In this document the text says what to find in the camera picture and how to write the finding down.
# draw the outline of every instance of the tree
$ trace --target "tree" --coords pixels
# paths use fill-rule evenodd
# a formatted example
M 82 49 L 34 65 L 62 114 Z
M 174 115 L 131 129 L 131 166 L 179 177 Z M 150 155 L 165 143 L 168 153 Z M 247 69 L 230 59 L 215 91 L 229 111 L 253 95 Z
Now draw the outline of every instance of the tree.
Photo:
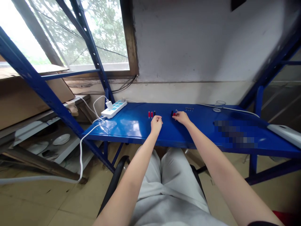
M 92 64 L 85 41 L 56 1 L 32 2 L 68 64 Z M 119 1 L 82 0 L 82 5 L 96 46 L 124 55 L 97 48 L 102 63 L 128 62 Z

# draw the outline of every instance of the person's left hand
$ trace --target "person's left hand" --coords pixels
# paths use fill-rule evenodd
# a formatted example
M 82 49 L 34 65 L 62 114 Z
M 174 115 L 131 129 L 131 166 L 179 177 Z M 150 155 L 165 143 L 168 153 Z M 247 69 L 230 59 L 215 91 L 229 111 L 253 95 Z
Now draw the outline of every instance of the person's left hand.
M 151 121 L 151 133 L 159 135 L 160 130 L 162 128 L 162 117 L 161 116 L 154 116 Z

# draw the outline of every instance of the glass cup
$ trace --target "glass cup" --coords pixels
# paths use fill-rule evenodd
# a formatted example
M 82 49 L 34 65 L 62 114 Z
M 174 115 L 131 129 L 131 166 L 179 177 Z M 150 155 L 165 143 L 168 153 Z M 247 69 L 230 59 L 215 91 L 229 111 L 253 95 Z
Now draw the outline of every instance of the glass cup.
M 215 112 L 221 112 L 222 111 L 222 108 L 226 105 L 226 102 L 224 101 L 221 101 L 221 100 L 218 100 L 215 105 L 214 105 L 214 108 L 213 110 Z

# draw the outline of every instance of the white bowl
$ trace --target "white bowl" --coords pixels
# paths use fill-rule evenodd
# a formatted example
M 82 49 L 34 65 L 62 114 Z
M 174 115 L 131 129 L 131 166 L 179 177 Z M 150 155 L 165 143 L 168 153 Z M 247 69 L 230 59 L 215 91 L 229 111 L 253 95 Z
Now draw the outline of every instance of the white bowl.
M 62 145 L 68 142 L 70 139 L 70 134 L 66 133 L 58 138 L 56 138 L 53 142 L 53 145 Z

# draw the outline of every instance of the white wall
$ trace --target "white wall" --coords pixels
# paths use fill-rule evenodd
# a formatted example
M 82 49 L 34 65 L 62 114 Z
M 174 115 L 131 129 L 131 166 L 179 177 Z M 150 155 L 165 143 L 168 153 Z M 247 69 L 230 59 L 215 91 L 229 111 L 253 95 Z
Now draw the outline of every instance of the white wall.
M 139 81 L 252 81 L 299 15 L 293 2 L 134 0 Z

